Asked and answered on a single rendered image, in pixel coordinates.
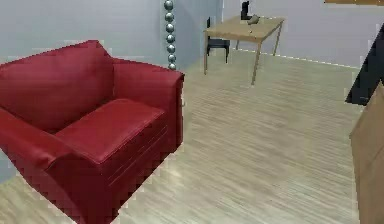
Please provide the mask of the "light wooden table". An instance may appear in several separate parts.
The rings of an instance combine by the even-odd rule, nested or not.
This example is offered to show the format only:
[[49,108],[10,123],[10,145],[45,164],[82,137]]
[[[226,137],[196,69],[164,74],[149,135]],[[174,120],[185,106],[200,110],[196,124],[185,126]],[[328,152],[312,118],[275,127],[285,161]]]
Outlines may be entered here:
[[251,85],[254,85],[262,43],[275,31],[278,31],[276,42],[273,50],[273,54],[276,54],[276,50],[279,44],[280,33],[285,19],[281,17],[260,17],[257,24],[249,25],[246,20],[242,20],[240,16],[234,16],[221,23],[213,25],[210,28],[204,30],[204,74],[207,74],[208,69],[208,56],[207,46],[208,38],[216,37],[227,40],[236,40],[237,42],[253,42],[257,44],[256,58],[253,68]]

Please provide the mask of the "black object on table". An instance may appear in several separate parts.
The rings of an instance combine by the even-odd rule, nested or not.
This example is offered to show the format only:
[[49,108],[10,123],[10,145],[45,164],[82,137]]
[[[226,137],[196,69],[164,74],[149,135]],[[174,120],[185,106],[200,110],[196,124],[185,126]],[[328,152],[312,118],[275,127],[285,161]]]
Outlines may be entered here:
[[250,1],[246,0],[241,3],[241,20],[250,20],[252,16],[249,13],[249,4]]

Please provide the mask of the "silver ball floor lamp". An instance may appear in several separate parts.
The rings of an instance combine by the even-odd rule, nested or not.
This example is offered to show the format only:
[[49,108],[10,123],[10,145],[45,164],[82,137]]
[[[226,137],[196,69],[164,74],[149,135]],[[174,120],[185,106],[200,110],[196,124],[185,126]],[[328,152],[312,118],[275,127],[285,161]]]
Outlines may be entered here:
[[167,32],[167,36],[166,36],[167,47],[166,47],[166,49],[168,52],[168,56],[167,56],[168,68],[171,70],[175,70],[176,69],[176,55],[175,55],[176,47],[174,45],[174,42],[175,42],[176,38],[174,35],[175,26],[173,25],[173,21],[175,18],[174,13],[173,13],[174,3],[172,0],[165,0],[163,6],[164,6],[164,9],[166,11],[166,13],[164,15],[164,19],[166,21],[165,30]]

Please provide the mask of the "black chair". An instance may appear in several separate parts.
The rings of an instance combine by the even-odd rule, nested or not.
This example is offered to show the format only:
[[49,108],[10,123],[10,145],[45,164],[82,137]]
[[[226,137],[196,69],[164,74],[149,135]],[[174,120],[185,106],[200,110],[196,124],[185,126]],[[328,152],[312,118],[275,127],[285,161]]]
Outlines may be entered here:
[[206,55],[210,54],[211,49],[222,48],[225,50],[225,62],[228,62],[228,56],[230,52],[230,41],[225,39],[212,39],[210,36],[207,37]]

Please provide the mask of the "brown wooden frame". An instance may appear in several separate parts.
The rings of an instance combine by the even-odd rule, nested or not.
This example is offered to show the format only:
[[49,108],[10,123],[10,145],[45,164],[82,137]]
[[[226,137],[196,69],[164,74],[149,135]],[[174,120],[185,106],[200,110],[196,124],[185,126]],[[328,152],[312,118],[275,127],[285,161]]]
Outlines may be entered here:
[[384,0],[324,0],[324,3],[384,6]]

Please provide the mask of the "black flat panel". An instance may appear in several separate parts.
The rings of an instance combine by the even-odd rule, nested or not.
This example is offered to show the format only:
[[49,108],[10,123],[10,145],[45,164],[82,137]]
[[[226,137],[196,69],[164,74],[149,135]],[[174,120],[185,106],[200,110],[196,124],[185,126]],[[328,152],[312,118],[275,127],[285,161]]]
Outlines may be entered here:
[[384,23],[381,25],[345,102],[366,106],[379,82],[384,84]]

